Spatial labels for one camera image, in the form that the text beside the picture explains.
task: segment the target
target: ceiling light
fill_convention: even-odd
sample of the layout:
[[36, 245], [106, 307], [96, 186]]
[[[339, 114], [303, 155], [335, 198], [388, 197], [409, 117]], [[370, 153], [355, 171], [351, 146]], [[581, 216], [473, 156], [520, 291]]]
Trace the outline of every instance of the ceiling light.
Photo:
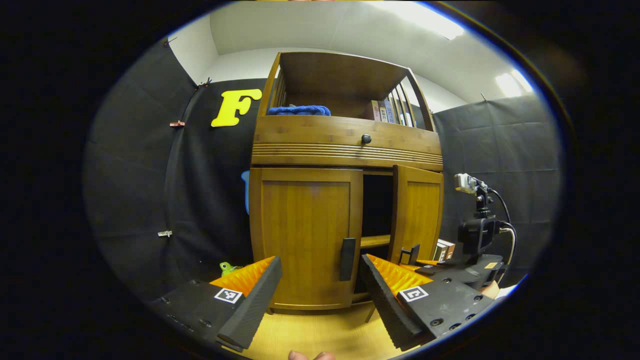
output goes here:
[[495, 81], [498, 83], [498, 86], [504, 92], [506, 97], [515, 97], [521, 96], [522, 92], [520, 91], [520, 87], [518, 83], [513, 79], [513, 76], [509, 74], [502, 74], [495, 78]]
[[531, 88], [531, 85], [524, 78], [524, 76], [522, 76], [520, 71], [514, 70], [514, 71], [511, 72], [511, 75], [513, 75], [513, 77], [516, 78], [516, 80], [518, 80], [518, 82], [522, 85], [524, 90], [526, 90], [527, 92], [532, 92], [533, 91], [533, 88]]
[[460, 25], [427, 6], [413, 1], [367, 1], [366, 3], [394, 13], [405, 21], [434, 31], [449, 40], [464, 33]]

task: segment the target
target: cabinet door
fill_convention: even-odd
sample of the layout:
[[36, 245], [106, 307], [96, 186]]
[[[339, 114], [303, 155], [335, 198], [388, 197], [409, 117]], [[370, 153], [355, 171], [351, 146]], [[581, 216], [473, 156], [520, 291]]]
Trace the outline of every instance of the cabinet door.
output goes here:
[[394, 165], [394, 208], [387, 259], [420, 244], [419, 259], [431, 260], [442, 223], [443, 177], [438, 172]]
[[[252, 168], [249, 184], [253, 256], [282, 260], [271, 306], [350, 306], [362, 232], [362, 171]], [[355, 243], [343, 246], [345, 238]]]

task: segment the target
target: white wall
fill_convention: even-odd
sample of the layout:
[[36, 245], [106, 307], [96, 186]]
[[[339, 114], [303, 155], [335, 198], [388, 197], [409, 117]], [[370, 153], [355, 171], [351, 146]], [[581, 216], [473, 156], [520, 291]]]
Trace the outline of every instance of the white wall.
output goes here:
[[173, 38], [176, 39], [169, 46], [193, 82], [200, 84], [207, 81], [205, 74], [218, 58], [209, 15], [204, 15], [168, 35], [169, 40]]
[[[266, 78], [269, 76], [271, 65], [278, 52], [325, 51], [347, 54], [340, 51], [308, 47], [270, 47], [219, 55], [211, 35], [211, 23], [208, 15], [194, 20], [174, 34], [169, 35], [169, 39], [174, 37], [177, 38], [170, 42], [169, 45], [175, 57], [196, 84], [207, 81], [207, 78], [211, 78], [212, 82]], [[466, 105], [467, 103], [418, 74], [416, 74], [416, 79], [424, 97], [427, 99], [429, 108], [434, 113]], [[403, 83], [403, 86], [405, 86], [405, 89], [407, 89], [407, 86], [411, 87], [408, 82]], [[411, 91], [408, 91], [408, 93], [409, 101], [418, 105], [415, 95]]]
[[[255, 79], [266, 78], [278, 52], [286, 51], [326, 51], [328, 53], [342, 53], [326, 49], [311, 49], [308, 47], [272, 47], [269, 49], [255, 49], [238, 51], [236, 53], [220, 55], [203, 75], [212, 82], [235, 80], [235, 79]], [[418, 85], [427, 99], [429, 108], [434, 113], [457, 106], [466, 105], [467, 102], [446, 89], [438, 86], [422, 76], [415, 75]], [[411, 88], [408, 81], [403, 82], [405, 89]], [[413, 92], [408, 91], [407, 96], [412, 104], [418, 105], [418, 100]]]

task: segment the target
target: wooden cabinet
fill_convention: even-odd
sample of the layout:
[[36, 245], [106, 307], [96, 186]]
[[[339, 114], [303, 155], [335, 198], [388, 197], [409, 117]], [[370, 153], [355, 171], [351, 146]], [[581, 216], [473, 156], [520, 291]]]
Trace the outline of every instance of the wooden cabinet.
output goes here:
[[394, 201], [387, 259], [398, 263], [401, 249], [420, 244], [420, 259], [435, 252], [444, 196], [443, 176], [437, 172], [394, 166]]
[[[282, 260], [273, 307], [335, 309], [351, 305], [362, 228], [362, 171], [252, 168], [253, 256]], [[345, 238], [355, 246], [345, 254]], [[351, 268], [340, 280], [343, 264]]]
[[[426, 129], [416, 128], [411, 106], [394, 109], [413, 127], [360, 118], [392, 91], [407, 97], [407, 80]], [[327, 106], [333, 116], [266, 115], [290, 103]], [[357, 280], [363, 252], [397, 263], [403, 247], [419, 243], [420, 258], [433, 256], [443, 196], [433, 130], [408, 68], [343, 54], [277, 55], [256, 119], [249, 181], [254, 260], [282, 259], [271, 307], [350, 306], [354, 291], [365, 293]]]

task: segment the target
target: green toy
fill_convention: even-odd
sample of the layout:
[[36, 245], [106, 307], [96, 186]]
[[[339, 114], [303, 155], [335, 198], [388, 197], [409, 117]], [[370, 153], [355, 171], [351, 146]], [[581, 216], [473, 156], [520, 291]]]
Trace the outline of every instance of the green toy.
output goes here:
[[241, 266], [231, 266], [230, 263], [224, 262], [224, 263], [220, 263], [220, 268], [222, 269], [222, 276], [226, 276], [228, 274], [231, 274], [232, 272], [241, 269]]

